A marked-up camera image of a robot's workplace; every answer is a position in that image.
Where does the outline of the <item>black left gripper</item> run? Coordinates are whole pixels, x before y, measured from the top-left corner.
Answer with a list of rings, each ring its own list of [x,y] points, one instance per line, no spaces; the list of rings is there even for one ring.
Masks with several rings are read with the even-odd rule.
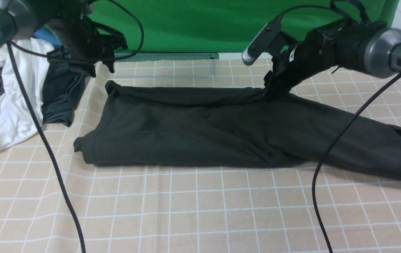
[[[110,72],[115,64],[115,50],[127,50],[125,36],[88,17],[92,0],[61,0],[57,16],[47,23],[62,44],[47,53],[50,63],[67,63],[72,72],[96,77],[95,64],[101,61]]]

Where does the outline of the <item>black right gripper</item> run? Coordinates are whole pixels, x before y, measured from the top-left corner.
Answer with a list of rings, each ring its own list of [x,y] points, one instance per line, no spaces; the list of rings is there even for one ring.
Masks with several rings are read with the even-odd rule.
[[[265,77],[267,100],[277,99],[310,77],[338,65],[337,45],[345,30],[355,24],[340,19],[308,32],[303,42],[289,45],[273,58],[273,69]]]

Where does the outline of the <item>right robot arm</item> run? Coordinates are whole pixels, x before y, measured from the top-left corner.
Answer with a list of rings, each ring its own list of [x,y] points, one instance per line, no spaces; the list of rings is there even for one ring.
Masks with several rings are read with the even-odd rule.
[[[303,42],[273,59],[265,77],[265,95],[275,99],[314,75],[333,67],[379,79],[401,74],[401,30],[383,22],[369,25],[341,19],[311,30]]]

